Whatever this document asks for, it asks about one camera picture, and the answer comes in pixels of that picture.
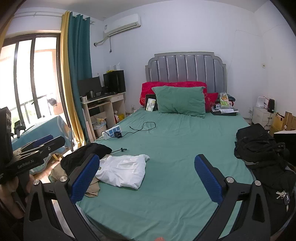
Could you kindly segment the person's left hand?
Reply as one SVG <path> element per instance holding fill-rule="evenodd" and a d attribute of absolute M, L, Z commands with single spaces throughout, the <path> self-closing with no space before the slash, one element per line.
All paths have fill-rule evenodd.
<path fill-rule="evenodd" d="M 18 185 L 18 177 L 8 181 L 6 184 L 1 184 L 1 207 L 3 207 L 5 211 L 8 211 L 8 214 L 11 214 L 16 219 L 24 217 L 25 213 L 15 202 L 12 196 L 12 193 L 16 191 Z"/>

